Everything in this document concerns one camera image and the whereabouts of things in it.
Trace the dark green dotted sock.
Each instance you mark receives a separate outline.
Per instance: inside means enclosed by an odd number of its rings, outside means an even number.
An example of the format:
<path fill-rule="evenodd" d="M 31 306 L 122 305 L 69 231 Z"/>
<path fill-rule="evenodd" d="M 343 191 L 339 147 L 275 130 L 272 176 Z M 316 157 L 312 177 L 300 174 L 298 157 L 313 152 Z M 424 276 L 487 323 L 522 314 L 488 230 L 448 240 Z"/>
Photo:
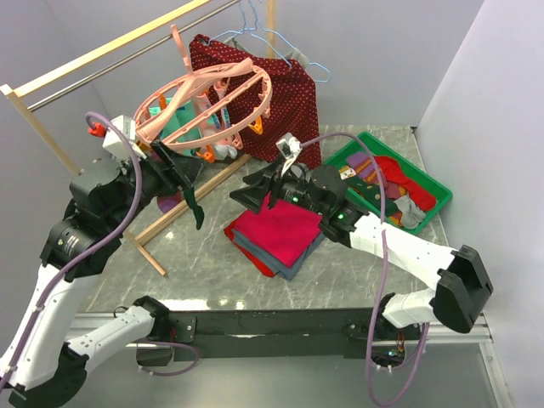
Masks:
<path fill-rule="evenodd" d="M 197 202 L 195 189 L 184 189 L 183 196 L 188 208 L 192 211 L 194 215 L 195 227 L 197 230 L 200 230 L 204 222 L 205 213 L 203 211 L 203 208 Z"/>

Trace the pink round clip hanger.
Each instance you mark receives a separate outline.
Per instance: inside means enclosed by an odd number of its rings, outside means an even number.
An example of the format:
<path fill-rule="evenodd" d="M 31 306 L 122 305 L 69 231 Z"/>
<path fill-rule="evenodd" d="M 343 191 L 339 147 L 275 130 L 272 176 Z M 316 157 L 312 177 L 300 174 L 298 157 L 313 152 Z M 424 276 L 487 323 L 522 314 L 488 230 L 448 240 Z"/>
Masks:
<path fill-rule="evenodd" d="M 136 110 L 133 119 L 137 140 L 147 146 L 158 140 L 178 153 L 194 150 L 208 162 L 215 160 L 216 147 L 226 155 L 241 150 L 241 131 L 250 128 L 261 134 L 262 119 L 269 115 L 273 94 L 269 74 L 250 58 L 195 71 L 178 27 L 172 25 L 171 32 L 187 74 L 159 88 Z M 228 105 L 257 85 L 262 87 L 259 105 L 239 121 L 231 119 Z M 188 102 L 195 117 L 166 135 L 164 128 Z"/>

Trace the purple orange striped sock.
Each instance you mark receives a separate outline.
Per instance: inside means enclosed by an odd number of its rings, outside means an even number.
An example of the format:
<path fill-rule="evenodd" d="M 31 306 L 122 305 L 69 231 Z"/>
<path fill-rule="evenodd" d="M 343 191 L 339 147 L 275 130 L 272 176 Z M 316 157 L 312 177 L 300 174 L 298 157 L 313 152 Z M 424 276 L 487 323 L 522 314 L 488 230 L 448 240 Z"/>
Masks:
<path fill-rule="evenodd" d="M 377 171 L 372 164 L 371 158 L 363 151 L 358 151 L 348 156 L 346 163 L 355 170 L 356 174 L 369 184 L 377 184 Z"/>

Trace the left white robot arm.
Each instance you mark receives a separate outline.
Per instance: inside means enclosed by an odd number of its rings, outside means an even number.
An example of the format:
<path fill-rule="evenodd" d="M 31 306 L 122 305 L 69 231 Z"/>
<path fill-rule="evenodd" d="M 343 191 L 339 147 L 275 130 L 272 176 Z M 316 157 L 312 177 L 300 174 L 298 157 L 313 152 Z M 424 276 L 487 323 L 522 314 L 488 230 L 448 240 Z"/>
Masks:
<path fill-rule="evenodd" d="M 169 309 L 149 296 L 103 326 L 67 338 L 82 300 L 133 218 L 157 197 L 195 196 L 202 161 L 159 142 L 153 150 L 133 162 L 99 159 L 71 181 L 71 200 L 49 232 L 31 302 L 1 359 L 1 384 L 10 389 L 12 406 L 61 407 L 94 369 L 128 344 L 172 346 Z"/>

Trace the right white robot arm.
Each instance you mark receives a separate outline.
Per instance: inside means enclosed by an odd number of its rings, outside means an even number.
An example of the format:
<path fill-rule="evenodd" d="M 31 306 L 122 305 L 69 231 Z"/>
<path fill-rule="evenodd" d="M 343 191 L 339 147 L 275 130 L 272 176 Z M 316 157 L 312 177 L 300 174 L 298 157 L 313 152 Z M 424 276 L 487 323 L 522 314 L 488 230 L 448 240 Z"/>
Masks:
<path fill-rule="evenodd" d="M 309 178 L 281 173 L 281 162 L 246 176 L 245 187 L 231 199 L 253 213 L 265 203 L 286 202 L 318 213 L 320 231 L 330 241 L 371 253 L 426 285 L 408 294 L 381 297 L 374 332 L 391 339 L 403 328 L 438 321 L 454 332 L 469 333 L 489 300 L 493 286 L 479 253 L 463 245 L 456 250 L 425 241 L 390 224 L 348 198 L 348 186 L 330 165 Z"/>

